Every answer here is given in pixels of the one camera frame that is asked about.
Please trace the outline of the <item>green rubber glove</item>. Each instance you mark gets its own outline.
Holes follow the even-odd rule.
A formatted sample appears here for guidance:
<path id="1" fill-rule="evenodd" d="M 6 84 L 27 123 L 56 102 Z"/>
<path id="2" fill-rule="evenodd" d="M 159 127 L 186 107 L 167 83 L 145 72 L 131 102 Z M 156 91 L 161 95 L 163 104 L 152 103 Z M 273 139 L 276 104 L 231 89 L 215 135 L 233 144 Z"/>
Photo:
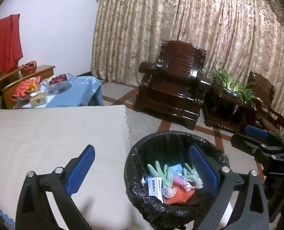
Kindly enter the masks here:
<path id="1" fill-rule="evenodd" d="M 155 167 L 153 167 L 151 164 L 148 163 L 147 168 L 150 174 L 152 175 L 152 177 L 161 177 L 163 179 L 165 188 L 172 187 L 173 173 L 172 173 L 171 167 L 165 164 L 162 169 L 160 163 L 156 160 Z"/>
<path id="2" fill-rule="evenodd" d="M 203 182 L 197 170 L 195 167 L 190 167 L 187 163 L 184 164 L 183 175 L 181 177 L 189 183 L 194 183 L 196 189 L 203 188 Z"/>

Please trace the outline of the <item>pink face mask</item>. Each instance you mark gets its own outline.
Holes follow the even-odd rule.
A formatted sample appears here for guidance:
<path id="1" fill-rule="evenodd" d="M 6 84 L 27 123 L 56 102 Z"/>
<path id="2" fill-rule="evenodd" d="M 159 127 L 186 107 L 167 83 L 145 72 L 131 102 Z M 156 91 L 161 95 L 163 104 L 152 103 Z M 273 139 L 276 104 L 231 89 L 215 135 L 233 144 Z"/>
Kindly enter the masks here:
<path id="1" fill-rule="evenodd" d="M 186 178 L 183 179 L 177 174 L 173 174 L 173 183 L 180 185 L 186 192 L 195 190 L 195 187 L 192 186 Z"/>

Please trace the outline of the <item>white blue medicine box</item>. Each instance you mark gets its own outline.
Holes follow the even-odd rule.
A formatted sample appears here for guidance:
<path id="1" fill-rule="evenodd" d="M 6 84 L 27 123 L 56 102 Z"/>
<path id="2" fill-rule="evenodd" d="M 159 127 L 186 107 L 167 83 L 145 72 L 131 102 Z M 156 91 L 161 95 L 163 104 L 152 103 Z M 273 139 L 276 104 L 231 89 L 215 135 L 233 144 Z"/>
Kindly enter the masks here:
<path id="1" fill-rule="evenodd" d="M 148 195 L 154 196 L 162 203 L 165 203 L 164 183 L 161 177 L 148 177 Z"/>

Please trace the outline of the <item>orange mesh trash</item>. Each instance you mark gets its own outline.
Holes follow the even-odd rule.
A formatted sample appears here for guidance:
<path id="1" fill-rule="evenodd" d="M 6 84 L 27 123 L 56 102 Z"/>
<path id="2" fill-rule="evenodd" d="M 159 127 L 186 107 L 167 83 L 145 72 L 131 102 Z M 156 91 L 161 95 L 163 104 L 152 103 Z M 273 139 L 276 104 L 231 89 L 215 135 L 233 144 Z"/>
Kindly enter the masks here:
<path id="1" fill-rule="evenodd" d="M 191 189 L 190 191 L 186 191 L 182 186 L 179 184 L 173 184 L 171 189 L 176 189 L 176 194 L 171 197 L 165 197 L 164 203 L 167 205 L 171 204 L 179 204 L 179 203 L 185 203 L 189 200 L 189 198 L 194 194 L 195 189 Z"/>

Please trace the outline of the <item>black trash bin with bag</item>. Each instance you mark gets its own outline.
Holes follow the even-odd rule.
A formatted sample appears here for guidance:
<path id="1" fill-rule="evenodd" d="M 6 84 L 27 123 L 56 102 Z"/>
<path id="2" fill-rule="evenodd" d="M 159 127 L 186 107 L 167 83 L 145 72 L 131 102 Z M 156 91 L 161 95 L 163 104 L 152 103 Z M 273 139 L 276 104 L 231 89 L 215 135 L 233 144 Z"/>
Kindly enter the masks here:
<path id="1" fill-rule="evenodd" d="M 198 223 L 214 200 L 203 169 L 189 158 L 199 148 L 219 167 L 227 155 L 211 142 L 187 132 L 162 131 L 139 140 L 125 162 L 124 181 L 132 205 L 154 229 L 185 229 Z"/>

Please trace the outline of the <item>blue sachet packet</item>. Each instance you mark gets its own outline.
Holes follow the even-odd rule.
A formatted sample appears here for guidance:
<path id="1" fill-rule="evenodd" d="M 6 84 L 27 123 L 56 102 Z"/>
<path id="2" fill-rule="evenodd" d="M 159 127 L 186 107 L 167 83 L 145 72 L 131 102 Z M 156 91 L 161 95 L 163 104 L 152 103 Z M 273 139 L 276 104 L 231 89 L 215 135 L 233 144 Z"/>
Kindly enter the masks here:
<path id="1" fill-rule="evenodd" d="M 183 167 L 181 164 L 171 166 L 173 177 L 182 177 L 183 176 Z"/>

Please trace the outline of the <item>dark wooden side table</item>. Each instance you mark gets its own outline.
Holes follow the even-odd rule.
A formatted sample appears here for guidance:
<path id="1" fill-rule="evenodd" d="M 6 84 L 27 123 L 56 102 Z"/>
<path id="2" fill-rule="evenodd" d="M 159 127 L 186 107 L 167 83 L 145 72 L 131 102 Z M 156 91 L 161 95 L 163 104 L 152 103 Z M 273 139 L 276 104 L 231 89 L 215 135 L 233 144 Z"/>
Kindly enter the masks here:
<path id="1" fill-rule="evenodd" d="M 226 94 L 220 85 L 212 85 L 202 105 L 204 122 L 208 127 L 221 128 L 229 132 L 241 132 L 253 125 L 256 111 L 240 97 Z"/>

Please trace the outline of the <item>green potted plant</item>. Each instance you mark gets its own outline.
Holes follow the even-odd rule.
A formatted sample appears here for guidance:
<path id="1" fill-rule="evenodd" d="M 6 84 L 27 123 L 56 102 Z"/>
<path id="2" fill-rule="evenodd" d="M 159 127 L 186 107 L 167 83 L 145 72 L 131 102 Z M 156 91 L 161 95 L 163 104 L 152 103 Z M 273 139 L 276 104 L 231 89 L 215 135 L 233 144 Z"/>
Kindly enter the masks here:
<path id="1" fill-rule="evenodd" d="M 230 94 L 235 94 L 241 99 L 244 104 L 249 105 L 250 107 L 255 107 L 255 96 L 254 92 L 248 88 L 248 85 L 242 85 L 235 80 L 234 76 L 230 74 L 225 69 L 212 69 L 210 71 L 210 76 L 214 80 L 219 80 L 224 87 L 224 90 L 230 92 Z"/>

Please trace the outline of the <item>blue tablecloth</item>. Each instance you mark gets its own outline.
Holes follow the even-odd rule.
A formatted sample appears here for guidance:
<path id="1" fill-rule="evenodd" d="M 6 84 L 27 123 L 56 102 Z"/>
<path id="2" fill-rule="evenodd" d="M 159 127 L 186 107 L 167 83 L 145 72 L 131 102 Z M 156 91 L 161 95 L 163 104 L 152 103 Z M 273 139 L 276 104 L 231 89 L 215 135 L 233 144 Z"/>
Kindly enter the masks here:
<path id="1" fill-rule="evenodd" d="M 77 106 L 103 106 L 101 80 L 93 76 L 77 76 L 70 79 L 71 87 L 56 95 L 47 95 L 47 103 L 36 108 L 60 108 Z"/>

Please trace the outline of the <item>beige tissue box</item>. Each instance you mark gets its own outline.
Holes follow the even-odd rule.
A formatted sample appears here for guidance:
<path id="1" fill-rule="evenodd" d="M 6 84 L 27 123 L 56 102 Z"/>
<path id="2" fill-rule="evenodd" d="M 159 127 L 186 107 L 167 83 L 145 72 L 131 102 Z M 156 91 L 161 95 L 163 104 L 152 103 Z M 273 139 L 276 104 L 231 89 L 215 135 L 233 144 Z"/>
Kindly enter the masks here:
<path id="1" fill-rule="evenodd" d="M 44 91 L 33 92 L 30 94 L 29 102 L 32 108 L 47 104 L 46 93 Z"/>

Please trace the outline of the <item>glass fruit bowl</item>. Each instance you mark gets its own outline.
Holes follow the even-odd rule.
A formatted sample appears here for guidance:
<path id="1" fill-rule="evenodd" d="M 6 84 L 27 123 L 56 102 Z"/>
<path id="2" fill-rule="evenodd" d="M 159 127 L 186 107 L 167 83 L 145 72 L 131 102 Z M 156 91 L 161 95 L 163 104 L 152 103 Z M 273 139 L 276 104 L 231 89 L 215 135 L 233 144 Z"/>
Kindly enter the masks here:
<path id="1" fill-rule="evenodd" d="M 41 82 L 41 86 L 48 95 L 56 95 L 65 92 L 71 87 L 70 80 L 73 76 L 69 73 L 52 75 Z"/>

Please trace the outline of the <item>red snack bag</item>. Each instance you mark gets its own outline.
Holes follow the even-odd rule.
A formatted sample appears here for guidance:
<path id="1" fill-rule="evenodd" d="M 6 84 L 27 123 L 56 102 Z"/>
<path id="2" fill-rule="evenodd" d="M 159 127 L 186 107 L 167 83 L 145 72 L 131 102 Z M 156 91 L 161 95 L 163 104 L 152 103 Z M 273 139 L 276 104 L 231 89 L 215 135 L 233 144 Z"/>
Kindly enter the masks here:
<path id="1" fill-rule="evenodd" d="M 11 100 L 26 99 L 32 92 L 38 91 L 40 89 L 40 79 L 40 76 L 36 76 L 19 82 L 14 93 L 10 96 Z"/>

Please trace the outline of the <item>beige patterned curtain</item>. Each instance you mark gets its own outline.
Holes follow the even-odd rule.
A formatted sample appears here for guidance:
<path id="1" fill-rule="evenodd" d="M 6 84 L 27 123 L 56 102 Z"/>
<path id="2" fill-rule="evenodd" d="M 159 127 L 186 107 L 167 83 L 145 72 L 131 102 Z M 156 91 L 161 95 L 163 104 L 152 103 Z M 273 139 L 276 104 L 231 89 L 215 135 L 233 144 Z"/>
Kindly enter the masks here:
<path id="1" fill-rule="evenodd" d="M 205 49 L 206 71 L 226 69 L 243 83 L 251 71 L 276 88 L 284 117 L 284 7 L 279 0 L 98 0 L 92 73 L 138 86 L 143 61 L 164 40 Z"/>

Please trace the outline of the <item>wooden side cabinet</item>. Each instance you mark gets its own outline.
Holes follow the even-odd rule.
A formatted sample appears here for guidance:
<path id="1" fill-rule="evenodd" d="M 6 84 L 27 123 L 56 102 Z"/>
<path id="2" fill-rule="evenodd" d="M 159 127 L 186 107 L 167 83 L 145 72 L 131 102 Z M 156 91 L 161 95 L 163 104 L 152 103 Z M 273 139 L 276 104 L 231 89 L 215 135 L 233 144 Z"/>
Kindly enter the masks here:
<path id="1" fill-rule="evenodd" d="M 16 102 L 14 100 L 10 99 L 11 94 L 15 91 L 17 85 L 24 80 L 27 80 L 29 78 L 40 76 L 40 80 L 49 78 L 54 74 L 54 65 L 40 65 L 37 67 L 35 73 L 29 74 L 27 76 L 23 76 L 19 80 L 16 80 L 9 85 L 7 85 L 5 88 L 3 88 L 1 91 L 3 93 L 3 98 L 6 104 L 7 109 L 13 109 L 13 107 L 16 105 Z"/>

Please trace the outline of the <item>red cloth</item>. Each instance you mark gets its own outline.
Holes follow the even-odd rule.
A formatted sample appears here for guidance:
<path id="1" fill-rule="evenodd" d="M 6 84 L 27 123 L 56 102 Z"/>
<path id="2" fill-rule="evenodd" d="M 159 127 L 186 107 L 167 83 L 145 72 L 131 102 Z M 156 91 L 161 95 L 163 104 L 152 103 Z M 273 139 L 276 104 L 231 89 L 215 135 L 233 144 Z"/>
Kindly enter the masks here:
<path id="1" fill-rule="evenodd" d="M 13 71 L 23 57 L 20 43 L 20 15 L 0 19 L 0 72 Z"/>

